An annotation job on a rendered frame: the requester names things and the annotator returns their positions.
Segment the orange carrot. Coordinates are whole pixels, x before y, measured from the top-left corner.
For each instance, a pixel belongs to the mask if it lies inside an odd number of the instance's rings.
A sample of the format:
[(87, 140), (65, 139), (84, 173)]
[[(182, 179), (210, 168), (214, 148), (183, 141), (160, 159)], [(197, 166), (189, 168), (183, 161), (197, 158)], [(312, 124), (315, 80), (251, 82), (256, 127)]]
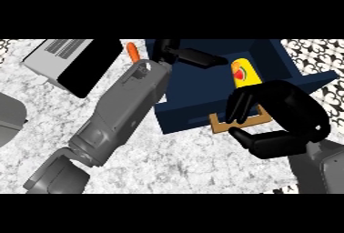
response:
[(139, 62), (140, 61), (140, 54), (139, 54), (137, 47), (132, 42), (127, 43), (127, 53), (129, 53), (132, 62), (133, 63)]

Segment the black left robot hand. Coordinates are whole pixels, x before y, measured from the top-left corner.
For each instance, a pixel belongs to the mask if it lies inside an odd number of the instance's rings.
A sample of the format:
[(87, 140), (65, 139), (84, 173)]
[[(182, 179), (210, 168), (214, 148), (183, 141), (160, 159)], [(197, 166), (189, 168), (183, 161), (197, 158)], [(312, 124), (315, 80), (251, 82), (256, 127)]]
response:
[(152, 60), (170, 65), (179, 61), (202, 69), (229, 64), (226, 57), (211, 55), (194, 48), (182, 48), (179, 39), (158, 39), (155, 41)]

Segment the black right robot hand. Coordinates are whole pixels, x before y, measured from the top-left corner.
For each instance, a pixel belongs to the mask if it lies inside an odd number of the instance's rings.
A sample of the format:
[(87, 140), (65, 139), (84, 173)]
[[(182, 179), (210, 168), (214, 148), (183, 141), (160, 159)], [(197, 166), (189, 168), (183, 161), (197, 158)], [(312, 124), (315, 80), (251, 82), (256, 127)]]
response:
[(244, 124), (250, 109), (260, 104), (282, 130), (251, 135), (239, 127), (229, 133), (244, 149), (260, 159), (307, 152), (307, 143), (321, 142), (331, 133), (329, 117), (322, 105), (298, 86), (284, 80), (236, 88), (229, 96), (226, 123)]

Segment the grey and black toaster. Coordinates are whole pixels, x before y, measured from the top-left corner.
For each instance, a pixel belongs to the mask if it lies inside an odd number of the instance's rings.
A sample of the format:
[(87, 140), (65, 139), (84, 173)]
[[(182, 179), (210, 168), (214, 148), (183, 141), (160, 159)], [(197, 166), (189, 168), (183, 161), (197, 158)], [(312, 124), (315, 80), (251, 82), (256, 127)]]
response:
[(118, 39), (46, 39), (22, 64), (55, 86), (86, 98), (123, 49)]

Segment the navy blue open drawer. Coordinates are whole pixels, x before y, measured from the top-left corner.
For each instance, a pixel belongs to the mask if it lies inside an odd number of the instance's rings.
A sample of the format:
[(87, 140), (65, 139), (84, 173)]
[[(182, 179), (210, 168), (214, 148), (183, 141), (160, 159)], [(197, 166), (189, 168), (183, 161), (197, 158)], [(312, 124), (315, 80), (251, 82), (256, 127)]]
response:
[[(278, 39), (183, 39), (183, 48), (250, 61), (263, 81), (285, 80), (313, 93), (337, 78), (337, 73), (304, 76)], [(232, 67), (198, 68), (182, 62), (171, 66), (167, 101), (155, 105), (157, 121), (166, 134), (210, 124), (208, 115), (225, 118), (228, 98), (235, 89)]]

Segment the navy blue drawer front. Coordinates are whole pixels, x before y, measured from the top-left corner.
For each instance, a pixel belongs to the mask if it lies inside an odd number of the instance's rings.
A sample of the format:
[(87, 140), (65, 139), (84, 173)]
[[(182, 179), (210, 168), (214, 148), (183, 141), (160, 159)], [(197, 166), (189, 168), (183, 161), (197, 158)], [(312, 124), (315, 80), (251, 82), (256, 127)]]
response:
[(210, 124), (208, 115), (225, 120), (228, 97), (235, 89), (232, 78), (171, 78), (167, 102), (155, 105), (157, 120), (164, 134)]

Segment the grey rounded appliance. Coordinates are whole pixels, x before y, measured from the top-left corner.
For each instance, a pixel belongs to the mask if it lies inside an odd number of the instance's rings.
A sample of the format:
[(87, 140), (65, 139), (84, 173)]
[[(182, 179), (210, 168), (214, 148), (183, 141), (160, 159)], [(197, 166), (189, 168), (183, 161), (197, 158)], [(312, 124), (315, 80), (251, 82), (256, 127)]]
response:
[(27, 122), (24, 103), (0, 92), (0, 147), (12, 140)]

